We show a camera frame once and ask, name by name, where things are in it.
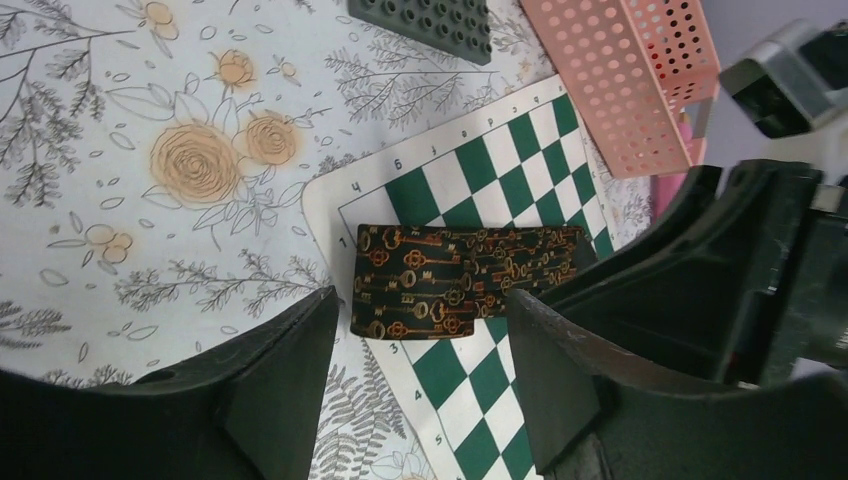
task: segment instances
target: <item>lego brick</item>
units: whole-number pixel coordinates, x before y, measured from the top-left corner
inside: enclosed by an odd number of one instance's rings
[[[348,0],[352,17],[478,65],[491,61],[485,0]]]

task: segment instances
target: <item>orange flower print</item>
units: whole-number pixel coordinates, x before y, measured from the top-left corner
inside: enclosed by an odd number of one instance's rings
[[[102,223],[88,227],[85,231],[85,241],[95,250],[102,249],[101,257],[110,264],[123,263],[133,244],[128,233],[118,233],[110,225]]]
[[[208,125],[165,130],[150,155],[154,178],[184,204],[217,203],[241,178],[230,140]]]
[[[180,31],[174,23],[174,15],[167,5],[160,2],[150,2],[144,6],[144,16],[153,33],[163,40],[176,40]]]
[[[218,60],[218,79],[226,88],[238,88],[254,80],[253,62],[239,50],[227,50]]]
[[[297,130],[281,115],[254,117],[233,139],[242,155],[260,165],[282,165],[297,153]]]

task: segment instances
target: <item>floral tablecloth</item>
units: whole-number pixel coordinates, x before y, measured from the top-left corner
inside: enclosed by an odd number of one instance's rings
[[[477,66],[342,0],[0,0],[0,366],[129,383],[327,284],[306,182],[553,74],[516,3],[489,6]],[[647,181],[606,177],[632,238]],[[342,392],[312,478],[432,478],[344,319]]]

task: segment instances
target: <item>green and white chessboard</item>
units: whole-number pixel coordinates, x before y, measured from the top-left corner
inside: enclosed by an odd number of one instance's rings
[[[616,236],[588,142],[553,77],[313,180],[303,210],[347,305],[363,223],[581,225],[605,257]],[[368,343],[437,478],[538,478],[506,321],[477,322],[463,339]]]

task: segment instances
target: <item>perforated basket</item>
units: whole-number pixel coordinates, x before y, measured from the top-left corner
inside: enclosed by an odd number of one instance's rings
[[[615,177],[701,163],[720,67],[697,0],[521,3]],[[697,103],[684,145],[675,119]]]

